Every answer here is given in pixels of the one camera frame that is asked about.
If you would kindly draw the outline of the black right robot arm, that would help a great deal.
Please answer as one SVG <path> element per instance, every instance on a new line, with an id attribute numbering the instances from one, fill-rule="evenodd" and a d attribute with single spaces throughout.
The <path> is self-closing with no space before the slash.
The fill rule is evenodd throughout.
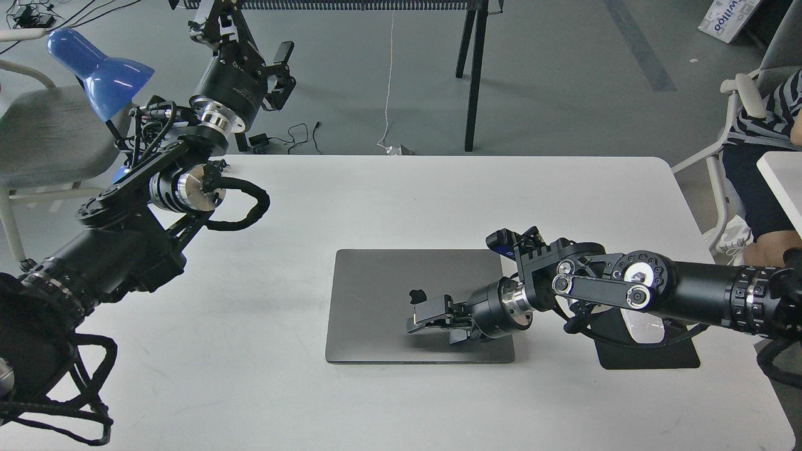
<path id="1" fill-rule="evenodd" d="M 784 266 L 722 266 L 673 261 L 652 251 L 609 254 L 595 242 L 544 242 L 536 227 L 523 234 L 499 229 L 487 248 L 513 260 L 518 270 L 455 301 L 448 294 L 410 292 L 407 331 L 449 331 L 451 343 L 490 341 L 525 331 L 533 311 L 554 311 L 564 330 L 605 345 L 629 348 L 622 340 L 593 331 L 596 309 L 609 306 L 645 312 L 691 329 L 642 350 L 678 345 L 710 326 L 721 326 L 769 343 L 757 363 L 770 380 L 800 387 L 800 374 L 784 371 L 774 359 L 800 343 L 800 249 L 784 254 Z"/>

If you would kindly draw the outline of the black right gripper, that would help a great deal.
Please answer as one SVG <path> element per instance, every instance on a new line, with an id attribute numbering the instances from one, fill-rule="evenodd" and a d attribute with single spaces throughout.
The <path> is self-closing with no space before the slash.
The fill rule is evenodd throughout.
<path id="1" fill-rule="evenodd" d="M 525 297 L 524 285 L 508 277 L 477 289 L 467 301 L 452 301 L 449 294 L 413 299 L 414 313 L 407 319 L 407 334 L 447 330 L 450 343 L 490 341 L 526 331 L 532 325 L 533 308 Z"/>

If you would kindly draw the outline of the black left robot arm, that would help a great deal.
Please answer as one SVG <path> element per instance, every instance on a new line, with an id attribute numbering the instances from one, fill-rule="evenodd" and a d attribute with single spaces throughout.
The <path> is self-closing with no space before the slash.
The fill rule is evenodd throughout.
<path id="1" fill-rule="evenodd" d="M 258 111 L 283 108 L 296 84 L 293 43 L 264 62 L 237 1 L 201 2 L 189 34 L 212 50 L 189 106 L 159 97 L 132 106 L 151 68 L 109 58 L 71 29 L 49 35 L 49 53 L 88 89 L 96 114 L 107 121 L 128 111 L 135 132 L 128 172 L 78 209 L 83 233 L 42 262 L 23 262 L 22 275 L 2 274 L 2 423 L 48 428 L 26 413 L 89 420 L 102 425 L 102 437 L 58 433 L 108 443 L 113 422 L 98 392 L 117 344 L 77 326 L 102 303 L 152 293 L 182 274 L 183 249 L 202 228 L 239 231 L 269 209 L 264 189 L 224 176 L 212 157 Z"/>

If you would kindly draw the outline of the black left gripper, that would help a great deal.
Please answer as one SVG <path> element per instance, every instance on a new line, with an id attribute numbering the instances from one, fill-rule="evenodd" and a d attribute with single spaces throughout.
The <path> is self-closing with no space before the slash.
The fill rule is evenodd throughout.
<path id="1" fill-rule="evenodd" d="M 231 132 L 246 132 L 259 108 L 283 109 L 297 85 L 289 68 L 293 41 L 282 42 L 273 64 L 267 65 L 250 43 L 250 30 L 237 1 L 201 1 L 188 25 L 191 40 L 214 54 L 190 98 L 201 120 L 214 123 L 212 114 L 221 114 Z"/>

